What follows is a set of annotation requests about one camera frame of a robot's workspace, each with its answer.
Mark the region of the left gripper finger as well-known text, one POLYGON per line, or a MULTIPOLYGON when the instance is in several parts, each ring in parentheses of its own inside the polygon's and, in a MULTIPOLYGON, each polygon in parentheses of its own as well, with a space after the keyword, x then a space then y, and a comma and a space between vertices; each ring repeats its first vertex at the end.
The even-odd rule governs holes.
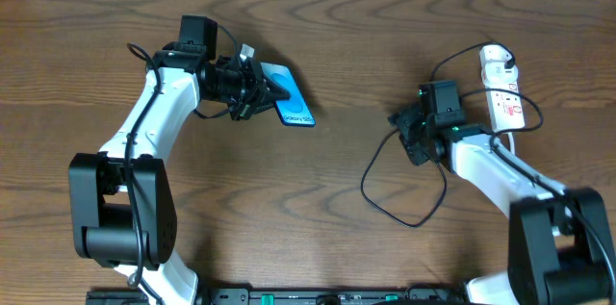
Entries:
POLYGON ((263 113, 275 106, 273 102, 247 105, 243 111, 243 119, 251 119, 255 114, 263 113))
POLYGON ((265 70, 260 64, 257 65, 257 73, 259 75, 257 79, 259 101, 280 101, 288 100, 291 97, 291 94, 286 89, 274 83, 266 76, 265 70))

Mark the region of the Samsung Galaxy smartphone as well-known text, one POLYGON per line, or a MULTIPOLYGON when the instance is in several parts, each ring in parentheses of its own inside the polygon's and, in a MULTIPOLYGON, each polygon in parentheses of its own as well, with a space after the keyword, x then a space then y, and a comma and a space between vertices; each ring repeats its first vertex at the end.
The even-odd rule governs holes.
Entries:
POLYGON ((281 122, 286 126, 314 127, 316 121, 310 112, 295 78, 287 66, 281 64, 261 63, 267 79, 285 89, 290 97, 275 102, 281 122))

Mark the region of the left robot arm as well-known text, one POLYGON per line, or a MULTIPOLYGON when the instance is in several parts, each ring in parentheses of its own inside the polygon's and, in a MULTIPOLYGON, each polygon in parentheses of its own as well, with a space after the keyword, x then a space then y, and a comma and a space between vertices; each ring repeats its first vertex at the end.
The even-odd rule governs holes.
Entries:
POLYGON ((260 63, 235 45, 217 54, 220 25, 185 15, 179 38, 149 55, 145 85, 122 126, 95 153, 76 154, 68 184, 76 253, 112 268, 149 304, 208 304, 208 291, 175 248, 177 214, 166 164, 186 119, 202 101, 225 104, 222 115, 248 120, 283 103, 302 103, 286 67, 260 63))

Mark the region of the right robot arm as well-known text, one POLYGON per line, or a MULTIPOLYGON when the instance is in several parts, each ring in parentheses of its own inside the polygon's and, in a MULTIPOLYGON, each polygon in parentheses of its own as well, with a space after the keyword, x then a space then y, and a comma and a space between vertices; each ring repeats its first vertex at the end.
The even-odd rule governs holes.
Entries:
POLYGON ((420 86, 390 123, 413 165, 432 162, 470 182, 507 217, 503 272, 465 286, 477 304, 615 301, 615 251, 607 210, 590 188, 573 190, 532 168, 500 135, 470 124, 453 81, 420 86))

